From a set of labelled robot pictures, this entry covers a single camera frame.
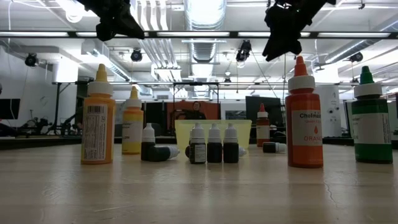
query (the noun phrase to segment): plastic tub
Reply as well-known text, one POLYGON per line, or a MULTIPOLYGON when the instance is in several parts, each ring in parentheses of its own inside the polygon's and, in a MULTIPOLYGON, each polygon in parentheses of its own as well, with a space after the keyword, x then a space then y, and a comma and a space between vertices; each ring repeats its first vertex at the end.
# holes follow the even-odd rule
POLYGON ((233 123, 238 131, 238 143, 245 149, 249 147, 251 120, 175 120, 175 132, 177 135, 177 146, 184 151, 189 144, 189 134, 195 123, 200 123, 205 130, 206 143, 211 124, 216 123, 221 130, 221 140, 228 123, 233 123))

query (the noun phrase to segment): pale yellow bottle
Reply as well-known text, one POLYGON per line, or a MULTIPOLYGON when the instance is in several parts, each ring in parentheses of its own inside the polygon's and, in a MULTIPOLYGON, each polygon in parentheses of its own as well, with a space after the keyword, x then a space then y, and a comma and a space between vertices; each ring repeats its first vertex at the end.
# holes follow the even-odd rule
POLYGON ((133 86, 130 99, 126 100, 126 110, 123 112, 122 154, 140 154, 143 122, 141 100, 138 99, 137 88, 133 86))
POLYGON ((116 102, 113 87, 100 64, 94 82, 88 84, 88 97, 83 107, 81 163, 107 164, 113 160, 114 119, 116 102))

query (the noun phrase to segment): robotic arm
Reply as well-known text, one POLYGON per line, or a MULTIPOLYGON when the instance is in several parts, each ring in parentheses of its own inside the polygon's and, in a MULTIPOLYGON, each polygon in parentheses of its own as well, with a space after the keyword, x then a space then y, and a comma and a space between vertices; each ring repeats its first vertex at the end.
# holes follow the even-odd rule
POLYGON ((271 30, 262 53, 266 60, 269 62, 287 52, 299 54, 301 30, 312 24, 312 18, 326 2, 336 4, 336 0, 276 0, 264 19, 271 30))
POLYGON ((143 39, 144 31, 130 13, 129 0, 77 0, 99 18, 96 26, 99 40, 107 41, 116 34, 143 39))

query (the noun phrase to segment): green bottle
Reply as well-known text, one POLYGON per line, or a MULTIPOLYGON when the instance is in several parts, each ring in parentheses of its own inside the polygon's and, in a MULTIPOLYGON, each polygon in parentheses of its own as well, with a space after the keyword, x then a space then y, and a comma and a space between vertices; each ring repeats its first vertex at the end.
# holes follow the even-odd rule
POLYGON ((358 162, 392 163, 392 146, 387 100, 380 83, 373 81, 368 66, 362 67, 361 81, 354 88, 358 100, 352 104, 355 159, 358 162))

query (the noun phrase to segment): person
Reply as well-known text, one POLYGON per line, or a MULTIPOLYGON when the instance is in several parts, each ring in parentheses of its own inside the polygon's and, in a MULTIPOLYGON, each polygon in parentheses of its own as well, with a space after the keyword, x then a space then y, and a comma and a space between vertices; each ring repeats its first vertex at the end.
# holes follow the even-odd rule
POLYGON ((204 113, 200 112, 201 104, 199 101, 195 101, 192 104, 193 111, 186 111, 185 119, 206 119, 204 113))

